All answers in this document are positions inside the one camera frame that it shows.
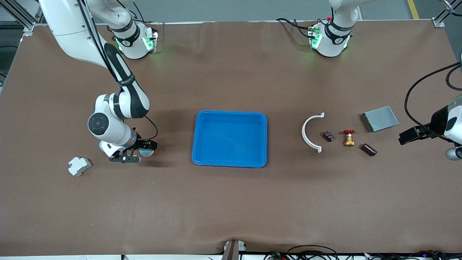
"white plastic bracket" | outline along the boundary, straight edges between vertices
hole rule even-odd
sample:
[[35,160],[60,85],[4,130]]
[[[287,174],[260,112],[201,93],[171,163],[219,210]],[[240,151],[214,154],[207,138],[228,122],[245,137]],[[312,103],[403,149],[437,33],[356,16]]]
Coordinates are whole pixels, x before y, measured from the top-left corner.
[[308,137],[306,136],[306,133],[305,133],[305,128],[306,128],[306,124],[311,121],[312,119],[315,119],[315,118],[324,118],[324,112],[321,113],[320,115],[315,115],[315,116],[312,116],[310,118],[308,118],[305,123],[303,124],[303,127],[302,127],[302,137],[303,137],[303,140],[305,141],[305,143],[307,143],[309,146],[311,146],[312,148],[316,149],[318,151],[318,153],[320,154],[322,152],[322,147],[319,146],[319,145],[315,145],[312,141],[310,141],[308,139]]
[[91,167],[91,163],[86,158],[76,156],[69,162],[69,166],[68,170],[73,176],[81,176],[86,169]]

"yellow floor line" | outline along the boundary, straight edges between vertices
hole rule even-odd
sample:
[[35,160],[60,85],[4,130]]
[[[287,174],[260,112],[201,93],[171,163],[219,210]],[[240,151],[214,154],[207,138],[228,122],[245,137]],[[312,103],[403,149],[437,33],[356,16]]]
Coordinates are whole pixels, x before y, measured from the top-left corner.
[[419,19],[419,14],[417,13],[417,9],[415,9],[414,0],[407,0],[407,4],[409,4],[409,9],[411,9],[412,18]]

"wire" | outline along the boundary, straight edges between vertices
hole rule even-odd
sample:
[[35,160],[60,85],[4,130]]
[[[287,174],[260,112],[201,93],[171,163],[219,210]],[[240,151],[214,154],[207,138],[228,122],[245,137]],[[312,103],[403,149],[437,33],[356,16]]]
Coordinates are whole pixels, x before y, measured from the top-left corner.
[[[462,4],[462,1],[460,1],[455,7],[453,7],[452,10],[455,11],[456,8],[458,8],[459,5],[461,5],[461,4]],[[444,20],[446,19],[446,17],[448,17],[450,14],[451,14],[451,13],[448,12],[448,13],[443,17],[443,19],[441,19],[441,21],[444,21]]]
[[[292,26],[294,26],[294,27],[297,27],[296,24],[294,24],[293,22],[287,20],[286,18],[278,18],[278,19],[276,19],[276,21],[285,21],[285,22],[287,22],[288,24],[290,24],[290,25],[292,25]],[[308,30],[308,27],[304,27],[304,26],[298,26],[298,27],[300,27],[300,29]]]
[[94,42],[94,44],[96,46],[96,49],[98,50],[104,64],[108,68],[108,70],[111,73],[112,77],[114,77],[114,79],[117,81],[117,77],[116,77],[114,71],[112,70],[112,67],[111,67],[111,65],[109,63],[108,57],[106,56],[106,53],[101,49],[103,44],[101,43],[101,39],[99,38],[99,33],[98,33],[97,28],[96,28],[95,21],[93,20],[93,18],[91,19],[91,21],[93,23],[93,26],[95,28],[96,34],[98,35],[98,38],[95,37],[95,34],[93,33],[93,30],[90,27],[90,22],[88,21],[87,16],[85,15],[85,11],[84,11],[84,9],[82,7],[81,1],[83,1],[83,0],[77,0],[77,3],[79,5],[79,7],[80,7],[80,12],[82,13],[82,16],[83,16],[83,18],[85,20],[85,24],[86,24],[86,26],[88,28],[88,31],[89,31],[92,39],[93,39],[93,42]]
[[143,23],[145,23],[143,14],[140,12],[140,9],[139,9],[138,6],[136,5],[135,1],[133,1],[133,5],[135,5],[136,10],[138,11],[138,13],[139,13],[140,16],[141,16],[141,20],[143,21]]
[[459,65],[455,66],[454,68],[452,68],[448,74],[446,75],[446,84],[448,85],[448,87],[454,89],[454,90],[458,90],[458,91],[462,91],[462,88],[459,88],[459,87],[455,87],[453,86],[450,82],[449,82],[449,78],[451,77],[451,74],[456,71],[458,68],[460,68],[461,65],[460,65],[460,62],[459,62]]
[[[456,1],[457,1],[457,0],[453,0],[453,1],[451,2],[451,5],[453,5]],[[446,10],[442,10],[441,13],[435,18],[435,20],[438,20],[438,18],[439,18],[440,16],[442,16],[443,13],[444,13],[445,11],[446,11]]]
[[306,34],[304,34],[304,33],[302,32],[302,30],[300,29],[300,26],[298,26],[298,24],[297,24],[297,20],[294,19],[293,22],[294,22],[295,25],[297,26],[298,31],[299,31],[303,36],[307,37],[308,39],[314,39],[313,36],[306,35]]
[[329,24],[323,23],[323,21],[322,21],[321,19],[318,19],[318,20],[316,20],[316,21],[317,21],[318,23],[322,23],[322,24],[325,25],[325,26],[329,25]]
[[117,3],[119,3],[119,5],[121,5],[124,9],[126,9],[126,7],[119,1],[119,0],[116,0]]
[[299,31],[303,36],[305,36],[305,37],[307,37],[307,38],[309,38],[309,39],[314,39],[313,36],[306,35],[306,34],[304,34],[304,33],[302,32],[302,29],[303,29],[303,30],[308,30],[308,27],[299,26],[296,19],[294,19],[293,22],[291,22],[291,21],[287,20],[286,18],[278,18],[278,19],[276,19],[276,21],[285,21],[285,22],[287,22],[288,24],[297,27],[298,31]]
[[135,19],[138,19],[138,16],[136,16],[135,12],[133,12],[132,10],[129,10],[129,12],[130,12],[131,14],[133,14],[133,17],[134,17]]
[[337,254],[337,251],[333,250],[332,248],[329,248],[329,247],[326,247],[326,246],[320,246],[320,245],[300,245],[300,246],[294,246],[292,248],[290,248],[289,250],[287,250],[286,254],[288,254],[290,251],[296,249],[296,248],[324,248],[324,249],[327,249],[327,250],[330,250],[332,252],[334,252],[335,255],[338,255]]
[[159,134],[159,129],[157,128],[156,124],[154,124],[154,122],[153,122],[151,119],[149,119],[149,117],[147,117],[147,116],[145,116],[145,117],[146,117],[147,120],[149,120],[149,122],[152,123],[152,125],[153,125],[154,128],[156,129],[156,134],[155,134],[153,137],[150,137],[150,138],[141,138],[140,140],[152,140],[152,139],[156,138],[157,135]]
[[266,258],[267,258],[268,256],[270,256],[272,253],[273,253],[273,252],[269,252],[268,254],[266,254],[265,257],[263,257],[263,260],[266,260]]

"blue plastic tray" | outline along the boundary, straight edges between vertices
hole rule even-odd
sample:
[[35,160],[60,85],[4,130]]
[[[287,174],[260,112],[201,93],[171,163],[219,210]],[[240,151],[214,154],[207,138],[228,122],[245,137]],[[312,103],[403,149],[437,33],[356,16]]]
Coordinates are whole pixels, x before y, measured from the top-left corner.
[[262,113],[203,110],[197,114],[193,162],[261,168],[267,159],[267,118]]

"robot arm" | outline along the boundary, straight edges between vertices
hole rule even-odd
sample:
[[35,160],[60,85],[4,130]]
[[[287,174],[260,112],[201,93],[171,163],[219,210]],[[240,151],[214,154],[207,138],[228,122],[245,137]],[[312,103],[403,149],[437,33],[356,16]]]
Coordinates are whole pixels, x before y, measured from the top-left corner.
[[[462,95],[451,101],[451,103],[432,115],[430,123],[424,125],[432,132],[445,136],[455,147],[446,151],[446,158],[451,161],[462,160]],[[436,138],[437,136],[421,126],[414,126],[400,133],[401,145],[423,140]]]
[[121,3],[127,5],[133,0],[87,0],[87,3],[91,13],[108,24],[125,56],[140,59],[156,52],[157,31],[134,22],[127,9],[121,6]]
[[120,87],[119,92],[97,98],[94,112],[88,120],[88,129],[101,140],[101,149],[115,160],[118,160],[120,152],[130,148],[132,151],[137,148],[155,150],[155,142],[140,140],[135,131],[123,122],[124,119],[144,117],[150,109],[149,99],[117,48],[107,43],[99,35],[94,23],[89,22],[92,19],[87,3],[83,0],[39,2],[63,51],[77,60],[107,68]]
[[312,27],[309,33],[312,49],[326,57],[339,55],[350,39],[350,33],[358,20],[358,6],[375,0],[329,0],[332,17]]

